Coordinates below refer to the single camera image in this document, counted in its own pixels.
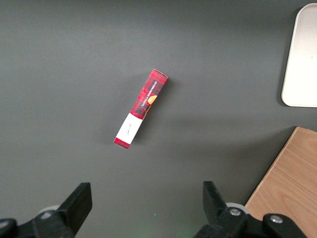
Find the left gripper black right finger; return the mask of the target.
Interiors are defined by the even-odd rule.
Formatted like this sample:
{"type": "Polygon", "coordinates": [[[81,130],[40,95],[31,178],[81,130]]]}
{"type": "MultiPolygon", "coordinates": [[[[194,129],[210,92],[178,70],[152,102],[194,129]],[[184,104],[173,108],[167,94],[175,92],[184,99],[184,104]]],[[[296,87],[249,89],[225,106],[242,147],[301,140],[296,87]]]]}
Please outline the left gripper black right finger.
{"type": "Polygon", "coordinates": [[[228,206],[212,181],[203,182],[203,208],[208,224],[196,238],[305,238],[306,235],[289,217],[265,214],[260,221],[244,206],[228,206]]]}

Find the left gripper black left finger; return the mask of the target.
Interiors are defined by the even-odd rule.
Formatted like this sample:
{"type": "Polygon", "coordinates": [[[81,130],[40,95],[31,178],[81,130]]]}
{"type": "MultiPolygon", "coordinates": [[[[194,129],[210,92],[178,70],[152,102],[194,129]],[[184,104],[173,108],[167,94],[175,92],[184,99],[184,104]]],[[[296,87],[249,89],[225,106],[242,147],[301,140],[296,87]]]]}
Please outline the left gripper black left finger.
{"type": "Polygon", "coordinates": [[[48,207],[22,225],[13,218],[1,219],[0,236],[2,238],[74,238],[91,209],[91,184],[82,182],[60,206],[48,207]]]}

